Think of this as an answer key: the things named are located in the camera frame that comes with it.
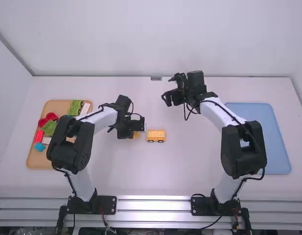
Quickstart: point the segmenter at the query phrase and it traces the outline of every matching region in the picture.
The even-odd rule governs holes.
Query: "white table surface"
[[[267,102],[272,105],[292,166],[289,175],[266,175],[249,181],[240,198],[302,200],[302,107],[290,78],[206,77],[208,91],[223,102]],[[150,77],[36,77],[0,163],[0,197],[67,196],[65,177],[53,170],[26,167],[43,105],[50,99],[88,99],[94,108],[129,96],[135,112],[145,116],[149,129],[165,129],[167,141],[148,143],[117,140],[116,132],[97,133],[89,171],[99,194],[208,195],[223,169],[221,135],[199,115],[186,122],[183,108],[166,107],[161,95],[175,83]]]

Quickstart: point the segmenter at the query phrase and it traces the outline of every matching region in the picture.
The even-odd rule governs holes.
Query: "yellow toy car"
[[[146,133],[146,141],[152,143],[157,141],[163,143],[166,141],[166,131],[164,130],[148,130]]]

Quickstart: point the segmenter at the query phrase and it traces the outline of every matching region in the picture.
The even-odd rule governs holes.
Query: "red lego brick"
[[[47,122],[48,122],[47,118],[42,118],[38,121],[38,126],[42,128]]]
[[[49,120],[52,120],[52,121],[57,121],[58,120],[58,116],[53,113],[53,112],[50,112],[46,115],[46,119],[49,121]]]
[[[44,134],[44,131],[38,130],[37,134],[35,135],[34,142],[35,143],[41,143],[42,139],[43,139],[43,134]]]

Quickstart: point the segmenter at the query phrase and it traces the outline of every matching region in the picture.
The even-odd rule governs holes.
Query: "aluminum rail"
[[[188,196],[118,196],[117,212],[106,215],[112,227],[199,229],[217,216],[192,216]],[[67,198],[0,198],[0,226],[54,227]],[[302,201],[241,200],[253,229],[302,230]],[[230,217],[211,228],[230,229]],[[73,226],[67,215],[65,227]],[[104,227],[100,215],[76,215],[76,227]]]

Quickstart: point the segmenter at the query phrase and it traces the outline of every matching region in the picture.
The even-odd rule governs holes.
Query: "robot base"
[[[195,194],[191,197],[191,214],[193,216],[233,216],[240,214],[241,205],[239,199],[229,200],[226,203],[218,203],[214,189],[210,195],[211,197],[204,197]]]
[[[67,214],[115,214],[117,198],[115,196],[98,196],[96,189],[89,202],[79,197],[70,196],[67,203]]]

